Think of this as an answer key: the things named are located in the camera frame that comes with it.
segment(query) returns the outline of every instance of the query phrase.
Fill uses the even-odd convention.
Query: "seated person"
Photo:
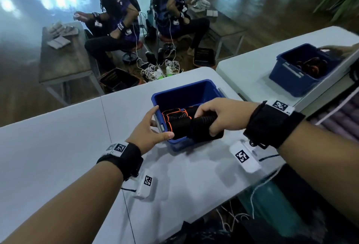
[[[129,50],[136,47],[140,39],[140,27],[137,20],[138,10],[130,0],[100,0],[102,10],[99,13],[76,12],[91,31],[93,38],[85,43],[87,51],[97,60],[104,71],[115,68],[106,51]]]
[[[194,56],[204,34],[209,29],[209,20],[199,18],[190,20],[186,14],[187,5],[192,0],[153,0],[156,12],[156,24],[159,32],[166,38],[176,39],[187,34],[195,33],[187,54]]]

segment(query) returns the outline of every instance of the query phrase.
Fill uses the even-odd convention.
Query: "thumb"
[[[219,132],[223,131],[224,128],[221,126],[218,118],[209,127],[209,135],[215,137]]]
[[[163,141],[167,141],[170,140],[174,137],[174,133],[173,132],[163,132],[163,133],[157,133],[155,135],[155,143],[161,143]]]

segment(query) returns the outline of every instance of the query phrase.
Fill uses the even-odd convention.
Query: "black cloth with orange trim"
[[[217,119],[215,112],[207,112],[205,115],[194,118],[199,106],[191,106],[185,109],[172,109],[162,113],[167,129],[174,133],[174,140],[188,137],[196,143],[212,141],[223,137],[224,132],[212,137],[209,127]]]

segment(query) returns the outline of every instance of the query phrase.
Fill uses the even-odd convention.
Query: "red stool seat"
[[[137,42],[137,47],[134,47],[130,50],[127,50],[128,52],[136,52],[137,50],[140,50],[143,47],[143,42],[138,41]]]
[[[162,42],[165,42],[167,44],[171,44],[172,43],[172,40],[170,38],[167,38],[165,36],[163,36],[160,32],[158,32],[158,38],[162,41]]]

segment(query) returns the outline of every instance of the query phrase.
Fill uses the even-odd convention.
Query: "table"
[[[80,22],[66,25],[79,29],[79,34],[67,36],[71,43],[58,50],[50,47],[47,42],[52,40],[47,28],[42,29],[41,57],[39,65],[39,83],[52,94],[62,105],[70,105],[69,81],[89,77],[99,95],[104,92],[97,81],[99,71],[96,60],[88,55],[84,45],[85,31]],[[53,85],[61,85],[61,96],[54,90]]]
[[[192,8],[188,10],[191,18],[207,17],[206,11],[195,12]],[[235,21],[218,11],[218,17],[207,17],[210,20],[210,36],[218,40],[218,47],[215,60],[218,59],[221,51],[223,41],[234,36],[239,36],[239,42],[236,51],[233,55],[237,55],[240,50],[240,45],[245,37],[245,30],[241,28]]]
[[[0,128],[0,242],[110,144],[100,98]],[[94,243],[134,244],[122,191]]]
[[[357,42],[359,42],[359,36],[356,34],[336,26],[327,27],[223,60],[219,62],[216,71],[236,93],[248,101],[262,102],[274,98],[302,111],[340,80],[347,73],[349,65],[338,67],[335,73],[319,83],[304,97],[293,97],[269,79],[276,64],[277,55],[304,43],[321,47],[324,45],[351,46]]]
[[[241,100],[208,67],[102,96],[112,142],[128,137],[153,107],[151,96],[154,93],[204,79],[212,80],[227,97]],[[263,164],[262,170],[247,174],[228,150],[239,137],[243,137],[240,131],[226,131],[222,139],[179,153],[172,152],[167,143],[160,143],[144,155],[141,169],[150,169],[155,177],[152,193],[147,199],[138,200],[131,192],[124,191],[136,244],[167,239],[180,231],[183,221],[194,222],[284,164],[280,157],[271,158]],[[273,152],[275,149],[271,148],[257,154],[261,158]],[[129,180],[123,187],[136,188],[136,183]]]

